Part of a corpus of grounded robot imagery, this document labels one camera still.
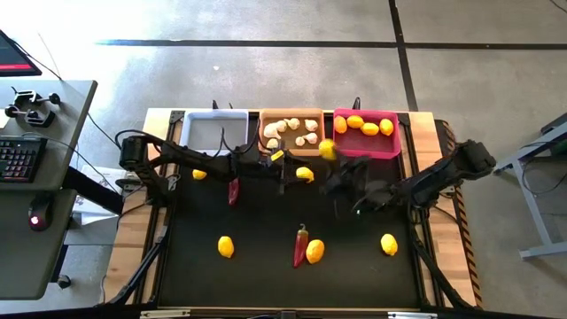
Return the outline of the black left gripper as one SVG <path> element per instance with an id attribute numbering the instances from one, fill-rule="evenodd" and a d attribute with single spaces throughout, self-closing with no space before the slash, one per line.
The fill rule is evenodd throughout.
<path id="1" fill-rule="evenodd" d="M 278 182 L 278 193 L 284 195 L 285 188 L 290 188 L 300 184 L 310 184 L 313 180 L 309 178 L 293 177 L 285 181 L 285 165 L 291 167 L 305 167 L 310 164 L 308 159 L 288 154 L 272 161 L 271 155 L 267 157 L 259 156 L 257 159 L 250 159 L 243 153 L 232 153 L 232 174 L 236 177 L 247 177 L 257 179 L 269 179 Z"/>

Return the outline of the pink plastic basket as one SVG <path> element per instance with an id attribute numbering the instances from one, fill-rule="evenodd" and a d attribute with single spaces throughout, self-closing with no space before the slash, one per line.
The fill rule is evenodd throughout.
<path id="1" fill-rule="evenodd" d="M 368 156 L 378 160 L 390 160 L 400 154 L 400 138 L 398 115 L 390 111 L 354 110 L 338 108 L 333 112 L 333 118 L 342 116 L 347 119 L 351 115 L 360 116 L 365 122 L 379 124 L 383 119 L 392 122 L 392 133 L 387 136 L 379 132 L 375 136 L 364 135 L 359 128 L 348 128 L 345 133 L 333 132 L 335 146 L 346 156 Z"/>

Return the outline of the orange citrus fruit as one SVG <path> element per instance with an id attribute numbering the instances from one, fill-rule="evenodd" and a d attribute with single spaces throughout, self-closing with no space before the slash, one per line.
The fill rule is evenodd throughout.
<path id="1" fill-rule="evenodd" d="M 324 255 L 325 245 L 322 240 L 311 240 L 306 249 L 306 258 L 310 264 L 319 262 Z"/>

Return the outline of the dark desk screen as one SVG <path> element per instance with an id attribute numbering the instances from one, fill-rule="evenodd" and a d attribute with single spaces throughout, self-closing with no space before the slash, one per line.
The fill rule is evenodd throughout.
<path id="1" fill-rule="evenodd" d="M 42 71 L 0 29 L 0 77 L 39 76 Z"/>

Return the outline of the black table mat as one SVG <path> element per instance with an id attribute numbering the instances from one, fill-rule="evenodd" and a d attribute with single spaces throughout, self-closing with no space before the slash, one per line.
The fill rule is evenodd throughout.
<path id="1" fill-rule="evenodd" d="M 245 178 L 230 206 L 226 183 L 192 178 L 184 168 L 170 223 L 159 292 L 161 307 L 416 307 L 420 301 L 407 211 L 395 206 L 352 211 L 353 201 L 321 193 L 326 164 L 312 161 L 315 180 L 285 188 Z M 322 259 L 294 268 L 294 245 L 304 223 L 309 242 L 325 245 Z M 380 239 L 392 234 L 395 255 Z M 218 253 L 220 237 L 235 246 Z"/>

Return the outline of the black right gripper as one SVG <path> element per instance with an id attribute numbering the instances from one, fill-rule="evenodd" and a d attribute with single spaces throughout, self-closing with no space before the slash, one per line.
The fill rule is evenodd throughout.
<path id="1" fill-rule="evenodd" d="M 352 211 L 379 210 L 389 205 L 396 195 L 393 183 L 384 180 L 363 179 L 368 170 L 367 157 L 339 158 L 339 172 L 329 172 L 321 193 L 339 195 L 347 193 L 353 201 Z"/>

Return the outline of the black aluminium table frame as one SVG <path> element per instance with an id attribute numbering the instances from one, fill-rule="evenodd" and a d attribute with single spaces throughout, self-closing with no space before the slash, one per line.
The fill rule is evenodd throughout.
<path id="1" fill-rule="evenodd" d="M 144 122 L 144 131 L 155 136 L 162 136 L 166 140 L 179 141 L 183 135 L 183 125 L 187 115 L 200 115 L 206 113 L 206 109 L 198 108 L 151 108 L 148 110 Z M 419 171 L 418 156 L 415 148 L 413 132 L 411 128 L 411 112 L 398 114 L 400 127 L 401 151 L 397 157 L 399 175 L 409 177 Z M 427 221 L 429 212 L 427 210 L 415 209 L 409 216 L 415 222 L 410 227 L 420 240 L 422 248 L 426 251 L 428 258 L 435 260 L 434 244 L 430 223 Z M 416 261 L 414 272 L 416 273 L 417 286 L 420 291 L 421 302 L 429 306 L 444 307 L 448 304 L 445 294 L 441 291 L 436 279 L 433 278 L 424 260 L 413 253 Z"/>

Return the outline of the black backlit keyboard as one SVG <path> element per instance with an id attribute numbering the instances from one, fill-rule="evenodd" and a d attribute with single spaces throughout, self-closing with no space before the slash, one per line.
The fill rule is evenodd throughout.
<path id="1" fill-rule="evenodd" d="M 0 136 L 0 183 L 31 183 L 40 167 L 47 139 Z"/>

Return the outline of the white paper sheets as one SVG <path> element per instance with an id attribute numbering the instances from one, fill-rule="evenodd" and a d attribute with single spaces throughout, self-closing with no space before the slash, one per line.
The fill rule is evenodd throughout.
<path id="1" fill-rule="evenodd" d="M 121 188 L 116 182 L 127 175 L 127 172 L 122 169 L 91 167 L 88 165 L 84 165 L 81 172 L 99 185 L 106 187 L 110 191 L 117 191 L 119 193 L 121 193 Z M 102 208 L 99 204 L 81 195 L 78 195 L 75 199 L 73 213 L 81 216 L 81 225 L 115 217 L 115 214 L 111 211 Z"/>

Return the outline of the black computer mouse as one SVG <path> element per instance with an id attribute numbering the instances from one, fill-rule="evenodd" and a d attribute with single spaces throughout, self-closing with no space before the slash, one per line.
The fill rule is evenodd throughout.
<path id="1" fill-rule="evenodd" d="M 52 201 L 38 199 L 31 202 L 28 209 L 28 225 L 33 231 L 48 229 L 52 221 Z"/>

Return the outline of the white plastic basket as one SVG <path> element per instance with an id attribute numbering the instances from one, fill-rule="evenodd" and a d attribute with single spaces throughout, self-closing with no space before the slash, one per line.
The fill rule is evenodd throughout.
<path id="1" fill-rule="evenodd" d="M 229 150 L 221 144 L 221 131 L 227 145 L 234 149 L 248 142 L 248 112 L 243 110 L 210 110 L 185 114 L 179 145 L 196 152 L 225 155 Z"/>

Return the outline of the orange plastic basket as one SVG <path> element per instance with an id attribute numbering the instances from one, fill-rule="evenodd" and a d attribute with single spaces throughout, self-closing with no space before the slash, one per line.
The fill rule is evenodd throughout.
<path id="1" fill-rule="evenodd" d="M 280 146 L 287 149 L 293 155 L 298 156 L 317 156 L 318 155 L 318 145 L 325 138 L 324 130 L 324 116 L 323 110 L 318 108 L 287 108 L 287 109 L 261 109 L 260 110 L 260 137 L 258 142 L 258 148 L 263 153 L 270 153 L 271 150 L 267 148 L 266 143 L 270 138 L 263 136 L 263 129 L 266 125 L 273 122 L 278 122 L 284 119 L 298 118 L 300 120 L 300 126 L 296 130 L 291 130 L 288 126 L 285 132 L 280 133 L 281 139 Z M 303 146 L 297 146 L 295 144 L 295 139 L 298 136 L 304 136 L 309 133 L 305 128 L 305 119 L 315 120 L 318 122 L 319 127 L 315 131 L 318 135 L 318 142 L 316 144 L 310 144 L 306 141 Z"/>

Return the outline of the silver aluminium bracket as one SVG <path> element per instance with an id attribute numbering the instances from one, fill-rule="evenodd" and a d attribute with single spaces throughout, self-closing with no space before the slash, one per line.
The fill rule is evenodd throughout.
<path id="1" fill-rule="evenodd" d="M 389 312 L 388 319 L 438 319 L 435 313 L 424 312 Z"/>
<path id="2" fill-rule="evenodd" d="M 190 317 L 188 309 L 157 309 L 140 313 L 139 319 L 175 319 Z"/>

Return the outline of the yellow black hazard tape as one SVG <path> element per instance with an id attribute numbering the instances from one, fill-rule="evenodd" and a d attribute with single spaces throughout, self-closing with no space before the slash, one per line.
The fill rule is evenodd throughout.
<path id="1" fill-rule="evenodd" d="M 462 189 L 460 186 L 455 186 L 452 191 L 451 199 L 454 202 L 454 210 L 459 224 L 459 229 L 462 237 L 462 245 L 465 254 L 465 259 L 470 275 L 470 282 L 475 299 L 476 307 L 482 308 L 483 299 L 481 293 L 480 282 L 478 279 L 478 272 L 476 269 L 474 249 L 470 237 L 470 229 L 467 220 L 466 208 L 463 202 Z"/>

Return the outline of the long red chili pepper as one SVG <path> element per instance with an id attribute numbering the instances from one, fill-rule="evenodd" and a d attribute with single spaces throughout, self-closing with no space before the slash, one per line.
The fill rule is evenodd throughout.
<path id="1" fill-rule="evenodd" d="M 295 238 L 293 263 L 292 263 L 294 268 L 298 268 L 306 258 L 306 250 L 309 242 L 308 236 L 309 233 L 307 231 L 306 225 L 304 223 L 301 223 L 299 225 L 299 230 L 297 231 Z"/>

